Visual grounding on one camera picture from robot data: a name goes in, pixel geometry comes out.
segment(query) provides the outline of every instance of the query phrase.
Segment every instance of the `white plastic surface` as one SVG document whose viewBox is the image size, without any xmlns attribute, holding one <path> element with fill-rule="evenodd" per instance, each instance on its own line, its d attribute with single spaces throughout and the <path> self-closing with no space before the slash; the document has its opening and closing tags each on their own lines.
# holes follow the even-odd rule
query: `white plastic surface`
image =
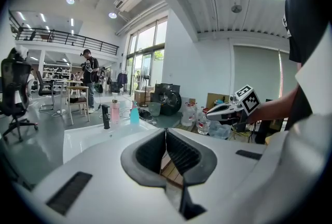
<svg viewBox="0 0 332 224">
<path fill-rule="evenodd" d="M 142 120 L 140 120 L 138 125 L 130 124 L 129 119 L 123 119 L 117 125 L 109 123 L 109 126 L 109 129 L 104 129 L 104 124 L 99 124 L 90 127 L 65 130 L 63 139 L 63 163 L 65 164 L 93 145 L 155 128 L 153 125 Z"/>
</svg>

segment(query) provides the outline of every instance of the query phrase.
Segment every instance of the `plastic bag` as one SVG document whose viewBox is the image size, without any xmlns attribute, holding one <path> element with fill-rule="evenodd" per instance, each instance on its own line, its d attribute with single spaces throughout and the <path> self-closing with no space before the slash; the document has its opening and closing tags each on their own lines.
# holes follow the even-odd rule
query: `plastic bag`
<svg viewBox="0 0 332 224">
<path fill-rule="evenodd" d="M 218 121 L 211 121 L 209 135 L 215 138 L 227 139 L 230 136 L 231 126 L 220 124 Z"/>
</svg>

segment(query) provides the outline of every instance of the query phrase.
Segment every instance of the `air conditioner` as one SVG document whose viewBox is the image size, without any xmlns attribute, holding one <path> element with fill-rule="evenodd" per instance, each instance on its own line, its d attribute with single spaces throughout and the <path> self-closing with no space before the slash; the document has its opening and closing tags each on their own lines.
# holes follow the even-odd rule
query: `air conditioner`
<svg viewBox="0 0 332 224">
<path fill-rule="evenodd" d="M 116 0 L 114 2 L 115 8 L 120 12 L 129 12 L 142 0 Z"/>
</svg>

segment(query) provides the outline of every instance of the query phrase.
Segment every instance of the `blue bottle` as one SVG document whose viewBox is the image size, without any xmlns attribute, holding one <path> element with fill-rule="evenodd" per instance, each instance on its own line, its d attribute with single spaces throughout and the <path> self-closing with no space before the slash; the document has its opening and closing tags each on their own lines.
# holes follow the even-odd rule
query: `blue bottle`
<svg viewBox="0 0 332 224">
<path fill-rule="evenodd" d="M 130 123 L 139 123 L 140 122 L 140 116 L 139 116 L 139 110 L 137 109 L 137 102 L 132 101 L 132 108 L 130 113 Z"/>
</svg>

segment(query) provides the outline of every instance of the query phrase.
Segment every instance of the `wooden chair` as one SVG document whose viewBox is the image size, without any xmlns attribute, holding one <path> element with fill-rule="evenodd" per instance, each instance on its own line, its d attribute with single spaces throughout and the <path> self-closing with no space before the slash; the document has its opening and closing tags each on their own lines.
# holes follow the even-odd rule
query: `wooden chair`
<svg viewBox="0 0 332 224">
<path fill-rule="evenodd" d="M 75 103 L 70 103 L 71 101 L 71 90 L 76 91 L 76 97 L 80 97 L 80 91 L 83 90 L 86 93 L 86 100 L 83 102 L 75 102 Z M 80 87 L 80 86 L 75 86 L 75 87 L 67 87 L 67 99 L 68 99 L 68 109 L 69 109 L 69 115 L 71 117 L 72 125 L 73 123 L 73 117 L 72 117 L 72 111 L 71 111 L 71 105 L 79 105 L 79 108 L 82 113 L 82 108 L 81 106 L 84 106 L 84 116 L 87 115 L 88 112 L 88 120 L 90 121 L 90 116 L 89 116 L 89 105 L 88 105 L 88 96 L 89 96 L 89 87 Z"/>
</svg>

